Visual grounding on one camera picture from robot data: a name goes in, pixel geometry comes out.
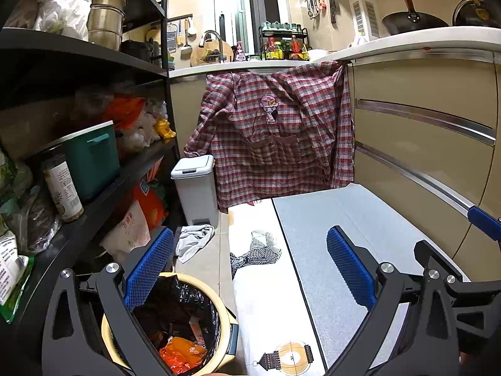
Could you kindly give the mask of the white rag on floor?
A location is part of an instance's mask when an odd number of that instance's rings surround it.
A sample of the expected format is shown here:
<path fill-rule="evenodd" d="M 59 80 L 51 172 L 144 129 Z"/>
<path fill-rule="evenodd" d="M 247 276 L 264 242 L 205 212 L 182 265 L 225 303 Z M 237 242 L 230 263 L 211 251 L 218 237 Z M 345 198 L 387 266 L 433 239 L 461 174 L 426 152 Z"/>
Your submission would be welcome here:
<path fill-rule="evenodd" d="M 181 227 L 176 247 L 176 257 L 182 264 L 192 259 L 196 253 L 203 249 L 215 234 L 211 224 Z"/>

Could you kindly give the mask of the pink white sack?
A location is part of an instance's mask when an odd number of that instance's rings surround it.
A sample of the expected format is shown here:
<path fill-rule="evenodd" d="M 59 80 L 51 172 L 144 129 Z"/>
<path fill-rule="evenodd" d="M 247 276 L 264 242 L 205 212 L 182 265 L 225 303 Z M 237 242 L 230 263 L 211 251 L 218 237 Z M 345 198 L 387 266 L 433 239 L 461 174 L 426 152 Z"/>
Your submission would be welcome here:
<path fill-rule="evenodd" d="M 150 233 L 140 203 L 134 200 L 124 218 L 106 234 L 100 245 L 122 263 L 133 249 L 146 246 L 150 241 Z"/>

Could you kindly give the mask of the green white food bag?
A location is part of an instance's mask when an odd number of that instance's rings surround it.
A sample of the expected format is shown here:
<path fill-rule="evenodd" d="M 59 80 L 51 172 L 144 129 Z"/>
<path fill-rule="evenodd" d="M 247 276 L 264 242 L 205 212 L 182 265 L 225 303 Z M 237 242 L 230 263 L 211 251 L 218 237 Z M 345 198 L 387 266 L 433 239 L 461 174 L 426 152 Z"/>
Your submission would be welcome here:
<path fill-rule="evenodd" d="M 10 230 L 1 233 L 0 310 L 11 324 L 17 312 L 25 284 L 31 276 L 35 258 L 18 253 L 15 235 Z"/>

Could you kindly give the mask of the white plastic bag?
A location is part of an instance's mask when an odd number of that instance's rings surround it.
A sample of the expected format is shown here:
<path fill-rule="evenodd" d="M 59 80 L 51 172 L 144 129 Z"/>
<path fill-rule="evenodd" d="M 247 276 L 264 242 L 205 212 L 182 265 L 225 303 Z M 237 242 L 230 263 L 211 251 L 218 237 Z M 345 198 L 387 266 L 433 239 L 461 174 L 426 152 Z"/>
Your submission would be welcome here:
<path fill-rule="evenodd" d="M 88 41 L 87 20 L 92 0 L 37 0 L 39 10 L 33 25 L 43 31 Z"/>

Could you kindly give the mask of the black wok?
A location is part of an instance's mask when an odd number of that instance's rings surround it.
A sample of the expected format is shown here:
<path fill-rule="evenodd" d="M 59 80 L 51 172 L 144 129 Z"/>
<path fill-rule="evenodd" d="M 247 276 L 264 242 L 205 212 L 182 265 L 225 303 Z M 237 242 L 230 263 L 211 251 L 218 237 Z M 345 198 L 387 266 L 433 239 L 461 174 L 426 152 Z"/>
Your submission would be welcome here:
<path fill-rule="evenodd" d="M 391 36 L 426 29 L 447 27 L 446 21 L 434 15 L 415 10 L 413 0 L 404 0 L 406 11 L 388 14 L 382 19 L 382 24 Z"/>

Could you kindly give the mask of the white lidded trash can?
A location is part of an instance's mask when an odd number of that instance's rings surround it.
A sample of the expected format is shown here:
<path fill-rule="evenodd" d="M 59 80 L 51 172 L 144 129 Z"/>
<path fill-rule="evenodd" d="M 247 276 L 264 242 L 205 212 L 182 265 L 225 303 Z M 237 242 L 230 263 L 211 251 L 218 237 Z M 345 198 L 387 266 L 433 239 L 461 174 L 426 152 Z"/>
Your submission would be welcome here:
<path fill-rule="evenodd" d="M 217 190 L 211 154 L 182 158 L 171 171 L 188 225 L 217 227 Z"/>

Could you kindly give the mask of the wooden cutting board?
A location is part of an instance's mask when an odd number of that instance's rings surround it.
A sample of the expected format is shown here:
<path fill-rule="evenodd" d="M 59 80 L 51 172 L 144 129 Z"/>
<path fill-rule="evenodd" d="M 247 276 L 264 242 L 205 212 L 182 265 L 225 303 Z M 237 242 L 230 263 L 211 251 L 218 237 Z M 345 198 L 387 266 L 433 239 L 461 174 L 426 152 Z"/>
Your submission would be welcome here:
<path fill-rule="evenodd" d="M 190 55 L 190 65 L 192 67 L 233 61 L 234 51 L 224 41 L 209 40 L 205 41 L 202 47 L 195 45 Z"/>

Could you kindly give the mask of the black metal shelf rack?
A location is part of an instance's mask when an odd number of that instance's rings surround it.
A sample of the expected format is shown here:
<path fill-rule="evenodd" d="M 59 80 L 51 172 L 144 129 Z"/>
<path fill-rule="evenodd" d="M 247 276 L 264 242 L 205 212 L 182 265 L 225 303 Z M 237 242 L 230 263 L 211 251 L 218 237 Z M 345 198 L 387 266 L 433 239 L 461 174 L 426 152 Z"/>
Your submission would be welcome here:
<path fill-rule="evenodd" d="M 170 98 L 167 72 L 156 65 L 71 37 L 4 26 L 1 30 L 1 144 L 27 165 L 34 184 L 48 193 L 42 152 L 63 136 L 92 127 L 99 114 L 85 110 L 79 94 L 149 93 Z M 84 212 L 65 223 L 46 249 L 34 255 L 16 314 L 1 327 L 1 344 L 23 363 L 42 361 L 43 325 L 59 272 L 87 264 L 105 232 L 132 201 L 132 187 L 149 167 L 166 171 L 178 160 L 174 142 L 153 144 L 137 154 L 119 154 L 119 168 L 91 195 Z"/>

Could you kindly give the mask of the white labelled jar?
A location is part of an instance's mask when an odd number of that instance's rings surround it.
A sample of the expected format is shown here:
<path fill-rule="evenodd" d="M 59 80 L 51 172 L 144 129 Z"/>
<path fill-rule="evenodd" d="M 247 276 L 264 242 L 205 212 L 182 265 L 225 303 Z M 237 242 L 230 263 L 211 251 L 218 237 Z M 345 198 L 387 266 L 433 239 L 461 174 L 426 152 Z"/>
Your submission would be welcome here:
<path fill-rule="evenodd" d="M 69 166 L 63 154 L 54 154 L 46 160 L 43 169 L 45 181 L 64 222 L 73 222 L 84 212 L 81 200 L 75 188 Z"/>

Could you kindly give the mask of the chrome faucet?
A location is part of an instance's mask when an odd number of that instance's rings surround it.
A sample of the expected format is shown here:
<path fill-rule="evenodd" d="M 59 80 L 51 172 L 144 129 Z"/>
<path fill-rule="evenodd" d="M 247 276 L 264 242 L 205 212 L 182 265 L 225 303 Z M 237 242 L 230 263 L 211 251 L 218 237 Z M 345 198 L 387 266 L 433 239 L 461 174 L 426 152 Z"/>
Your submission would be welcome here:
<path fill-rule="evenodd" d="M 214 30 L 207 30 L 199 40 L 198 47 L 202 50 L 202 60 L 205 63 L 223 63 L 226 55 L 223 51 L 223 40 Z"/>

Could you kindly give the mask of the stacked steel pots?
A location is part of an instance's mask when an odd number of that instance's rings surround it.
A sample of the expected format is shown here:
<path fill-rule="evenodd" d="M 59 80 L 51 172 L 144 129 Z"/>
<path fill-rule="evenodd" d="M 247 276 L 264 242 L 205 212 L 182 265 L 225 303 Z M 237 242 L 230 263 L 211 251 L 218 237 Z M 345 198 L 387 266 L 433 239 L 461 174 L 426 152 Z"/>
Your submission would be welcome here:
<path fill-rule="evenodd" d="M 87 19 L 88 41 L 119 51 L 126 6 L 127 0 L 91 0 Z"/>

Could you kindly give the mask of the yellow bag on shelf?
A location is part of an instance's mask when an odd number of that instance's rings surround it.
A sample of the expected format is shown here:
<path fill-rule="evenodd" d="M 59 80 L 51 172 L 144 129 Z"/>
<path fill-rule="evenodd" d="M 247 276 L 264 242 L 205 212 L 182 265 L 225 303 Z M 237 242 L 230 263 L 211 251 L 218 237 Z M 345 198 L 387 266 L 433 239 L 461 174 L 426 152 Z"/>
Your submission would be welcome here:
<path fill-rule="evenodd" d="M 170 127 L 170 123 L 167 119 L 158 119 L 155 121 L 155 130 L 157 134 L 165 140 L 175 138 L 177 135 Z"/>

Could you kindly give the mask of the red bag on shelf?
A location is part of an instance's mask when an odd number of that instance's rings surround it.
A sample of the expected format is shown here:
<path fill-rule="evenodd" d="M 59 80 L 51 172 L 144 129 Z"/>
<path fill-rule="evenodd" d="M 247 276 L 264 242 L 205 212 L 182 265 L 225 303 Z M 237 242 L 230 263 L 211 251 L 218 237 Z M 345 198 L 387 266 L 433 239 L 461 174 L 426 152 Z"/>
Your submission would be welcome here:
<path fill-rule="evenodd" d="M 146 98 L 143 97 L 119 96 L 107 105 L 104 112 L 99 116 L 99 120 L 102 122 L 112 121 L 115 130 L 127 130 L 137 121 L 145 103 Z"/>

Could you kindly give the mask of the black trash bag liner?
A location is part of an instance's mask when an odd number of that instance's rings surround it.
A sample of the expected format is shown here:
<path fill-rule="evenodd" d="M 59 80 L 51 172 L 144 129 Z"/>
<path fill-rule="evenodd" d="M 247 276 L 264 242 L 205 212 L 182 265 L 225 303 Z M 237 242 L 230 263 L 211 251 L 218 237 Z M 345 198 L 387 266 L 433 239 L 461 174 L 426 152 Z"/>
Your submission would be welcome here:
<path fill-rule="evenodd" d="M 160 276 L 146 301 L 132 313 L 158 354 L 172 337 L 191 340 L 207 349 L 198 367 L 180 375 L 192 375 L 202 369 L 217 349 L 220 335 L 217 308 L 204 292 L 177 276 Z"/>

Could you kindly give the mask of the teal plastic storage box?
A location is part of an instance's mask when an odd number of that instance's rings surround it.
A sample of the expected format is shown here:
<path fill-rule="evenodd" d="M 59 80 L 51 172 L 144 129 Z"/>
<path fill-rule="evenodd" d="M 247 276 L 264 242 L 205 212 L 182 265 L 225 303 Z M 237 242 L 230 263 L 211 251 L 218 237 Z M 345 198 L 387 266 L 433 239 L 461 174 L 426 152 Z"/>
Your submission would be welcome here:
<path fill-rule="evenodd" d="M 90 200 L 120 170 L 113 121 L 105 121 L 52 141 L 48 149 L 60 146 L 76 191 Z"/>

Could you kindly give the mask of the black spice rack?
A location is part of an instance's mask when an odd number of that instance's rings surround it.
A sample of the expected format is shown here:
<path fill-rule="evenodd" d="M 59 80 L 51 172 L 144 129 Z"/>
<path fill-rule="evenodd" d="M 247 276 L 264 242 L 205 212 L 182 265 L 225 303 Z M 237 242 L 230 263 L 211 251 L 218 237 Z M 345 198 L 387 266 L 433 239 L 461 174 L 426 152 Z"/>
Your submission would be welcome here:
<path fill-rule="evenodd" d="M 300 24 L 265 21 L 258 36 L 261 60 L 309 60 L 308 30 Z"/>

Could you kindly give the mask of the yellow round trash bin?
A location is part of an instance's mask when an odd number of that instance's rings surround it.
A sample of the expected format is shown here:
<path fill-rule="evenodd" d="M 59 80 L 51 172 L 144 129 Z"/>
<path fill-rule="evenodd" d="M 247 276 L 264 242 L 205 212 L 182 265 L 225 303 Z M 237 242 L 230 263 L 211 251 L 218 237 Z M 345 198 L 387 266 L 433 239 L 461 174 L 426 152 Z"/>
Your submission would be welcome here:
<path fill-rule="evenodd" d="M 161 273 L 132 315 L 175 375 L 217 373 L 236 356 L 236 316 L 213 288 L 193 276 Z"/>

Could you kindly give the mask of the grey checked cloth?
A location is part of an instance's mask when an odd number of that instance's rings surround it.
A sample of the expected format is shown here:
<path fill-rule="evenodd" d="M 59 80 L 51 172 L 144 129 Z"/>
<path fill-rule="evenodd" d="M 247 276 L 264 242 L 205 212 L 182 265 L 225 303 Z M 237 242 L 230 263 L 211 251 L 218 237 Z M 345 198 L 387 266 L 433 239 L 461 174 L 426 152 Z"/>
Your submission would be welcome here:
<path fill-rule="evenodd" d="M 253 231 L 251 236 L 250 248 L 246 253 L 229 253 L 232 279 L 241 268 L 275 264 L 282 255 L 282 250 L 275 245 L 269 232 Z"/>

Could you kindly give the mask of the orange plastic bag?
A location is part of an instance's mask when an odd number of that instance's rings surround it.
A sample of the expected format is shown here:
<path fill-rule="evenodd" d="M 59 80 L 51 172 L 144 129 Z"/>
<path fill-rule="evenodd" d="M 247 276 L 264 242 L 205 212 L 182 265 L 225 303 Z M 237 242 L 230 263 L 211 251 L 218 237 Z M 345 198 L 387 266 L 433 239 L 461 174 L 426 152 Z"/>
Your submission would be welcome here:
<path fill-rule="evenodd" d="M 180 375 L 198 367 L 205 359 L 207 349 L 191 340 L 172 337 L 159 349 L 159 354 L 169 369 Z"/>

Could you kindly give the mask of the pink soap bottle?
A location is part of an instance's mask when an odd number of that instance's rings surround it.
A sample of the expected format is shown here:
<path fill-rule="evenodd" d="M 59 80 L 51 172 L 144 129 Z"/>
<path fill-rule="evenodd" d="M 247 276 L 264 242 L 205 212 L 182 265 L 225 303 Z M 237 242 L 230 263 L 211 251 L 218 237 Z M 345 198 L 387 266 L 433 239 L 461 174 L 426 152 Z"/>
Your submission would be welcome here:
<path fill-rule="evenodd" d="M 243 62 L 246 61 L 246 54 L 244 52 L 243 46 L 241 42 L 237 42 L 234 46 L 234 61 L 235 62 Z"/>

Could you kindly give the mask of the orange rice bag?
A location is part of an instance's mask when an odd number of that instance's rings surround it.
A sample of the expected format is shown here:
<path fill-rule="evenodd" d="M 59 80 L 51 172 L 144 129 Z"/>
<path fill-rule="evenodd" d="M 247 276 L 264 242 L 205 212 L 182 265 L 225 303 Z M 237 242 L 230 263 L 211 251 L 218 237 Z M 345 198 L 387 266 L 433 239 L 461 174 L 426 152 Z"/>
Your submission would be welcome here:
<path fill-rule="evenodd" d="M 149 171 L 132 189 L 132 198 L 139 202 L 149 230 L 161 226 L 161 223 L 168 216 L 168 211 L 163 200 L 165 190 L 156 178 L 160 166 L 161 159 L 151 166 Z"/>

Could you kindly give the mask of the red plaid shirt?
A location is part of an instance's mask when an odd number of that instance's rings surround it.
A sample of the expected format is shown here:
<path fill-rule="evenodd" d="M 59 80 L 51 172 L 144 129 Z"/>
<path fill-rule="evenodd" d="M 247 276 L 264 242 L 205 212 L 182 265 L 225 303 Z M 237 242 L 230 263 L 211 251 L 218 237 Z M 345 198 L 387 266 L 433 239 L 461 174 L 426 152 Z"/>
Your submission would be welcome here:
<path fill-rule="evenodd" d="M 208 75 L 187 157 L 215 159 L 221 212 L 244 203 L 344 188 L 354 180 L 348 65 Z"/>

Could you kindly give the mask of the clear plastic bag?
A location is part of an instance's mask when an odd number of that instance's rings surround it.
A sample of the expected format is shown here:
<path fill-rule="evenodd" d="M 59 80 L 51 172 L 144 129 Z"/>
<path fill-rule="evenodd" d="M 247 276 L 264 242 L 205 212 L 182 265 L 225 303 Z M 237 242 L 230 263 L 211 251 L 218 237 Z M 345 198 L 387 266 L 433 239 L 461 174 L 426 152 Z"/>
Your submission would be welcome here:
<path fill-rule="evenodd" d="M 46 250 L 62 226 L 51 201 L 40 186 L 34 186 L 21 208 L 5 215 L 8 227 L 16 236 L 19 250 L 37 255 Z"/>

